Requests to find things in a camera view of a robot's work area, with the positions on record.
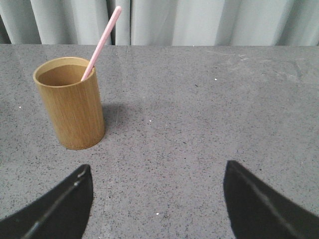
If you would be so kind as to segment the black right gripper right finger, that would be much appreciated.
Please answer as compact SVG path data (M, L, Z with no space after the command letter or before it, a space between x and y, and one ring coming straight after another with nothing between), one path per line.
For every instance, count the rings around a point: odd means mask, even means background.
M224 198L237 239L317 239L319 218L257 178L235 160L227 161Z

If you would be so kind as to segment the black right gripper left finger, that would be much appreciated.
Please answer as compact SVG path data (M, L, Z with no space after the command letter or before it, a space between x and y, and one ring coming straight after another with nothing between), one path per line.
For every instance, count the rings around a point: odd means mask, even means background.
M2 239L80 239L93 202L91 168L83 164L33 203L2 219Z

